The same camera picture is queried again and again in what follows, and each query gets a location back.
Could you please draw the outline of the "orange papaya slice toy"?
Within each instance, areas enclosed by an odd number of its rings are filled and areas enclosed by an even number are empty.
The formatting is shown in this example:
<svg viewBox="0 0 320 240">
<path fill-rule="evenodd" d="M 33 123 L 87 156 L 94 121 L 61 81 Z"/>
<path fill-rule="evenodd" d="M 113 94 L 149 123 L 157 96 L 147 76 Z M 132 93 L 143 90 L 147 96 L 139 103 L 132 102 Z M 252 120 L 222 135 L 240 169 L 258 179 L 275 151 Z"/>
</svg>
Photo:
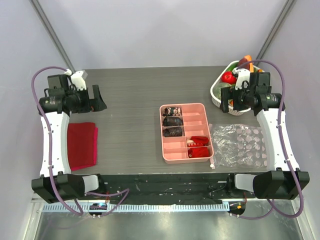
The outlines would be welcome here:
<svg viewBox="0 0 320 240">
<path fill-rule="evenodd" d="M 252 61 L 252 57 L 251 55 L 245 55 L 238 63 L 237 63 L 237 67 L 240 68 L 244 68 L 249 70 L 251 73 L 254 72 L 254 65 L 251 62 Z"/>
</svg>

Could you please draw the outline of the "clear pink zip bag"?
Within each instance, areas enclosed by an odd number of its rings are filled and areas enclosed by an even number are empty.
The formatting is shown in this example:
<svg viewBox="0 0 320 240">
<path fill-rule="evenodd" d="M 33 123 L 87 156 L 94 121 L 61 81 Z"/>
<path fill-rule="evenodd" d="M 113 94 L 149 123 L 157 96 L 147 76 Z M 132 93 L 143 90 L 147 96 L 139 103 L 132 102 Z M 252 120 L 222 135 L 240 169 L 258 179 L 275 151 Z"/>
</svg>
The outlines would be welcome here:
<svg viewBox="0 0 320 240">
<path fill-rule="evenodd" d="M 214 154 L 210 166 L 260 169 L 267 167 L 262 129 L 244 124 L 211 124 Z"/>
</svg>

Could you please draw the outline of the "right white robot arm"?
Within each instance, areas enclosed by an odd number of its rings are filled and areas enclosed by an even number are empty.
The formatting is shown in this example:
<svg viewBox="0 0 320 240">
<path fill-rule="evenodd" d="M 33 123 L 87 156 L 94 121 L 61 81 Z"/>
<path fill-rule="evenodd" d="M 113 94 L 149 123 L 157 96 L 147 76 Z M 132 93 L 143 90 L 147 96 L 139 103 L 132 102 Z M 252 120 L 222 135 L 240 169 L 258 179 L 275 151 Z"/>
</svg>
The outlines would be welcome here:
<svg viewBox="0 0 320 240">
<path fill-rule="evenodd" d="M 258 175 L 236 173 L 226 184 L 226 193 L 233 198 L 243 191 L 258 199 L 294 200 L 310 181 L 302 171 L 291 149 L 285 123 L 285 105 L 280 93 L 273 93 L 270 73 L 233 70 L 236 84 L 221 91 L 220 109 L 227 113 L 229 102 L 233 110 L 251 109 L 261 127 L 266 154 L 267 171 Z"/>
</svg>

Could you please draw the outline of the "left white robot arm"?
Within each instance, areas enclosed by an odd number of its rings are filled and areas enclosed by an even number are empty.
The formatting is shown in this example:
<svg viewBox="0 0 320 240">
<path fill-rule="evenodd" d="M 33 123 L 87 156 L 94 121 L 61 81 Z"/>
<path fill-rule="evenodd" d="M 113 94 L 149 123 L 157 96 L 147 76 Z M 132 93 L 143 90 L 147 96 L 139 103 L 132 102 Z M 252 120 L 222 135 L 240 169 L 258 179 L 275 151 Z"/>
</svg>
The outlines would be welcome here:
<svg viewBox="0 0 320 240">
<path fill-rule="evenodd" d="M 39 178 L 31 181 L 31 188 L 49 204 L 80 199 L 88 192 L 100 200 L 107 192 L 100 174 L 72 174 L 68 159 L 70 115 L 107 108 L 98 85 L 93 85 L 94 97 L 89 97 L 87 75 L 84 70 L 50 75 L 44 96 L 35 99 L 43 129 L 43 159 Z"/>
</svg>

